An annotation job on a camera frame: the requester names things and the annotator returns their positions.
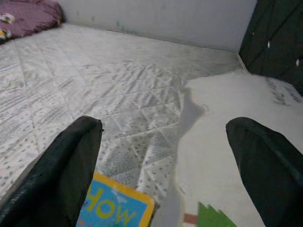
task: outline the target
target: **green fabric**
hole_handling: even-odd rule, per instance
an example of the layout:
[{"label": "green fabric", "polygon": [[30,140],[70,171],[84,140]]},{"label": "green fabric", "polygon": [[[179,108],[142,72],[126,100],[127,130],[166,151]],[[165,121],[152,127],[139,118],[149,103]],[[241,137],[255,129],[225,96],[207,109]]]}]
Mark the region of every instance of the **green fabric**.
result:
[{"label": "green fabric", "polygon": [[207,207],[199,203],[198,227],[236,227],[236,225],[222,212],[216,211],[211,205]]}]

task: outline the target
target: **book cover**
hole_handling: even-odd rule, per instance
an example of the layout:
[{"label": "book cover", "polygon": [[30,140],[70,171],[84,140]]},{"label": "book cover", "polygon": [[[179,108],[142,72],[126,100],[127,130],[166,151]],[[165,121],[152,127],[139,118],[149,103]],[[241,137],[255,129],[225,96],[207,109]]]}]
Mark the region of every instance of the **book cover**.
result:
[{"label": "book cover", "polygon": [[146,227],[154,200],[95,173],[76,227]]}]

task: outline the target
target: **quilted pattern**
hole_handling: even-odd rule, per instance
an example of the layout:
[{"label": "quilted pattern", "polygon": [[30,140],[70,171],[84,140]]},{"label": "quilted pattern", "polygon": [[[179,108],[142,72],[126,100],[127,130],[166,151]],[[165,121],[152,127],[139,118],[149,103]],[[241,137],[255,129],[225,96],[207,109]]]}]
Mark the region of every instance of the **quilted pattern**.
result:
[{"label": "quilted pattern", "polygon": [[179,88],[241,67],[231,52],[72,25],[10,41],[0,53],[0,196],[61,130],[89,115],[105,129],[96,170],[161,203]]}]

